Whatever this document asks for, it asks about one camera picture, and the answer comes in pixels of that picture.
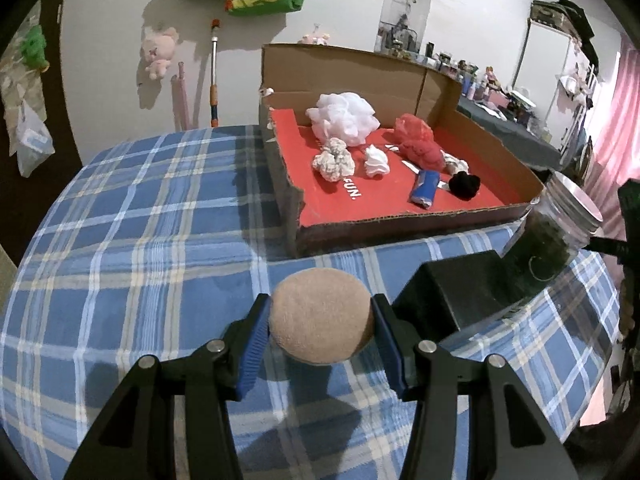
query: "brown door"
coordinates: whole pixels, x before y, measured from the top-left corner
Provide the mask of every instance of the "brown door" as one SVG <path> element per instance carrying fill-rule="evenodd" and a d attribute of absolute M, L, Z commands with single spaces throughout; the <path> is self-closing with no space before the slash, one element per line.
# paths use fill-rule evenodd
<path fill-rule="evenodd" d="M 9 137 L 0 102 L 0 245 L 16 265 L 51 204 L 80 171 L 82 163 L 66 115 L 60 73 L 60 25 L 62 0 L 42 0 L 40 24 L 47 38 L 46 56 L 50 68 L 42 74 L 47 107 L 46 125 L 56 153 L 33 171 L 29 178 L 18 172 L 16 156 L 9 158 Z"/>

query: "glass jar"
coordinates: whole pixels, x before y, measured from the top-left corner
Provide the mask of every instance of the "glass jar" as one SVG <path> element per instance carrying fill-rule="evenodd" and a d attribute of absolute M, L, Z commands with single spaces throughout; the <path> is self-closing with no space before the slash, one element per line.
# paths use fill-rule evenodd
<path fill-rule="evenodd" d="M 588 245 L 601 224 L 602 215 L 588 195 L 554 172 L 500 255 L 506 279 L 521 298 L 511 305 L 510 315 L 542 292 Z"/>

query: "screw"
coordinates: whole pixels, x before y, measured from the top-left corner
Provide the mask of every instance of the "screw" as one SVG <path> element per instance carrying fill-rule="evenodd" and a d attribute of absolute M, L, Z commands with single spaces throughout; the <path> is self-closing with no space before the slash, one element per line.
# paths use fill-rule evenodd
<path fill-rule="evenodd" d="M 222 339 L 212 339 L 207 343 L 207 350 L 212 354 L 219 354 L 225 349 L 225 342 Z"/>
<path fill-rule="evenodd" d="M 138 366 L 140 368 L 151 368 L 154 364 L 156 364 L 156 358 L 152 355 L 142 356 L 138 360 Z"/>
<path fill-rule="evenodd" d="M 491 354 L 489 356 L 489 364 L 496 368 L 502 368 L 505 364 L 507 364 L 507 361 L 505 361 L 504 357 L 502 357 L 501 355 Z"/>
<path fill-rule="evenodd" d="M 418 349 L 425 354 L 433 354 L 437 350 L 438 346 L 433 341 L 425 339 L 418 343 Z"/>

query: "beige sponge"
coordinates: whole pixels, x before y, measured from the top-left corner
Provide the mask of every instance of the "beige sponge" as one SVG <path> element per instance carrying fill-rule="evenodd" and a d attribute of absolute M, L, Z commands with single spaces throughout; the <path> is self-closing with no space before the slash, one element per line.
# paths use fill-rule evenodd
<path fill-rule="evenodd" d="M 359 279 L 341 270 L 292 274 L 277 286 L 272 299 L 271 336 L 299 361 L 344 361 L 373 336 L 371 294 Z"/>

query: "plaid tablecloth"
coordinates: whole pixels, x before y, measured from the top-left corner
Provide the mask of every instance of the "plaid tablecloth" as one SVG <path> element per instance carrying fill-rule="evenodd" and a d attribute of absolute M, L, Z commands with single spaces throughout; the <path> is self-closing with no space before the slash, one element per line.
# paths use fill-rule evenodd
<path fill-rule="evenodd" d="M 59 480 L 142 354 L 190 354 L 244 317 L 256 294 L 308 267 L 343 269 L 393 300 L 421 262 L 499 250 L 513 227 L 290 260 L 256 128 L 118 145 L 69 184 L 19 267 L 0 337 L 2 424 L 37 478 Z M 505 356 L 565 438 L 610 355 L 617 318 L 600 256 L 581 253 L 521 315 L 454 353 Z M 466 407 L 462 397 L 460 479 Z M 415 405 L 388 389 L 370 344 L 333 367 L 268 348 L 255 388 L 229 409 L 245 478 L 369 480 L 398 477 Z"/>

